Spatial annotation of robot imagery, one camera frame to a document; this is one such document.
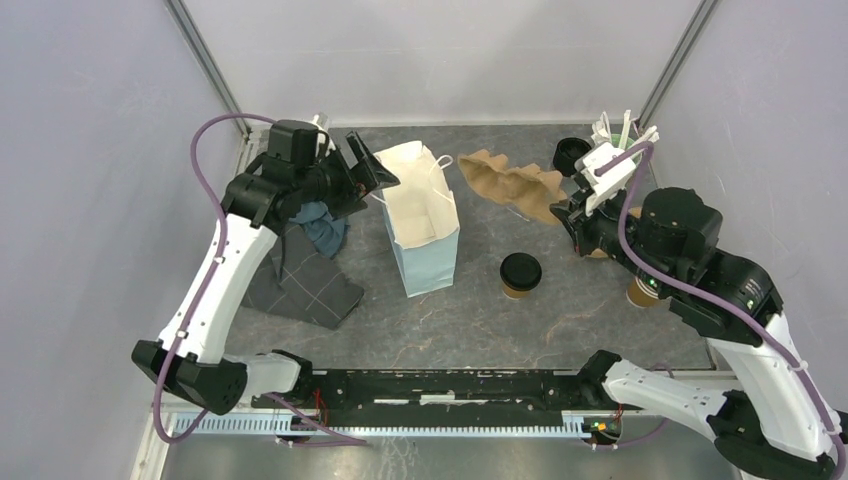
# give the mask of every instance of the cup lid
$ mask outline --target cup lid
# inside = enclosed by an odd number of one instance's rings
[[[532,290],[542,281],[542,266],[530,254],[510,254],[501,262],[501,280],[519,292]]]

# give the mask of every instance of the marble floor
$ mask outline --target marble floor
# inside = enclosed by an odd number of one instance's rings
[[[557,141],[588,138],[588,125],[362,128],[372,151],[422,140],[438,157],[488,149],[510,165],[548,168]],[[345,132],[333,132],[340,140]],[[365,287],[359,307],[330,331],[242,308],[227,352],[283,349],[317,368],[579,368],[598,349],[650,366],[710,368],[704,341],[669,313],[630,306],[631,278],[609,260],[579,258],[562,227],[528,221],[475,194],[454,164],[445,170],[460,220],[454,286],[406,298],[382,212],[350,217],[337,262]],[[523,251],[539,259],[542,283],[519,301],[501,291],[501,260]]]

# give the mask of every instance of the brown paper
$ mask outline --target brown paper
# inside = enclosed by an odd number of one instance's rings
[[[515,205],[521,213],[548,225],[562,226],[551,213],[552,203],[565,200],[559,186],[562,174],[545,172],[535,163],[509,168],[506,155],[492,156],[488,150],[459,156],[459,170],[477,195],[498,205]]]

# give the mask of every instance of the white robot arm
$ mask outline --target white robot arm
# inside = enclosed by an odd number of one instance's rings
[[[636,167],[631,157],[640,150],[647,151]],[[671,298],[670,310],[727,361],[744,392],[692,388],[608,352],[595,359],[601,365],[593,367],[594,380],[613,401],[707,437],[745,471],[775,479],[825,479],[834,473],[838,478],[845,462],[840,438],[845,420],[821,398],[797,360],[771,278],[756,263],[716,248],[721,214],[680,188],[655,190],[640,216],[628,213],[652,152],[649,142],[627,152],[599,145],[578,161],[580,191],[551,211],[578,254],[599,248],[630,270],[647,295]],[[829,456],[834,447],[838,465]]]
[[[368,193],[400,183],[355,132],[346,137],[356,157],[349,167],[325,123],[320,114],[311,123],[274,122],[268,150],[227,185],[221,202],[224,225],[217,224],[185,299],[156,341],[141,340],[133,349],[133,362],[164,391],[221,415],[243,397],[294,388],[301,363],[293,355],[224,354],[230,325],[257,266],[304,203],[323,201],[339,218],[366,208]]]

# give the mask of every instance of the light blue paper bag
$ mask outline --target light blue paper bag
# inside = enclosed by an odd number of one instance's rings
[[[381,203],[406,296],[453,285],[459,218],[442,172],[453,160],[436,160],[420,141],[375,155],[400,179],[399,186],[382,191]],[[441,164],[443,159],[450,161]]]

